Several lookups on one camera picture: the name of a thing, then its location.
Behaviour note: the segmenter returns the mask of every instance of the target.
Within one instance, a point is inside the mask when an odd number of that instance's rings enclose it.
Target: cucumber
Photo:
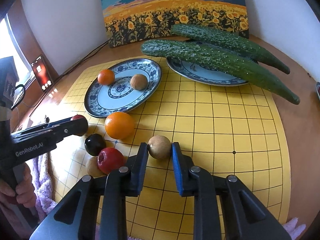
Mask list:
[[[186,62],[217,69],[251,84],[275,93],[298,105],[300,98],[288,89],[266,68],[222,49],[214,49],[191,42],[150,40],[141,46],[141,51],[153,57],[173,57]]]
[[[207,42],[223,49],[234,50],[243,57],[248,57],[289,74],[290,69],[274,55],[258,44],[233,33],[217,30],[207,26],[192,24],[176,24],[171,32],[179,36]]]

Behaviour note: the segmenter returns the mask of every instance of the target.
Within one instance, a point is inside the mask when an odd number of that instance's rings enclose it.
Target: sunflower painting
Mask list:
[[[248,38],[244,0],[101,0],[110,46],[171,36],[178,23],[206,25]]]

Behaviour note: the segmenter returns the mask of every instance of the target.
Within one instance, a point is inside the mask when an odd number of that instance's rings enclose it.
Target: yellow grid mat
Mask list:
[[[270,212],[285,223],[290,201],[290,162],[279,113],[270,92],[253,85],[218,87],[193,82],[172,71],[165,58],[156,92],[130,112],[136,121],[129,138],[116,142],[104,128],[105,119],[89,116],[84,95],[100,70],[123,60],[86,69],[58,107],[56,119],[75,114],[89,121],[87,136],[99,133],[108,147],[126,156],[137,154],[141,142],[164,135],[179,142],[183,154],[210,173],[238,176]],[[52,151],[55,199],[59,201],[86,174],[91,157],[86,136],[70,136]],[[193,198],[179,196],[169,160],[148,159],[144,187],[138,198],[127,198],[128,234],[145,240],[193,239]],[[100,222],[101,209],[98,213]]]

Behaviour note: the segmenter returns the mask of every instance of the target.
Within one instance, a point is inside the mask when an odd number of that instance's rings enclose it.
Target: tangerine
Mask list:
[[[133,133],[134,119],[124,112],[112,113],[106,118],[105,129],[111,138],[123,140]]]
[[[110,69],[101,70],[98,75],[98,83],[103,86],[111,85],[115,81],[115,74]]]

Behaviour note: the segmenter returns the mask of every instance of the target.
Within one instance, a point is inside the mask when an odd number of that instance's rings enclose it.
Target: silver bolt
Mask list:
[[[128,170],[129,170],[129,168],[126,166],[122,166],[119,168],[119,172],[121,172],[121,173],[126,173]]]
[[[91,176],[90,175],[84,175],[83,177],[82,177],[82,181],[83,182],[88,182],[88,181],[90,181],[91,180]]]
[[[228,176],[228,180],[229,180],[230,182],[236,182],[236,181],[238,180],[238,178],[237,178],[237,176],[235,176],[235,175],[229,175],[229,176]]]
[[[199,166],[193,166],[191,167],[191,171],[192,172],[199,172],[201,170],[201,168]]]

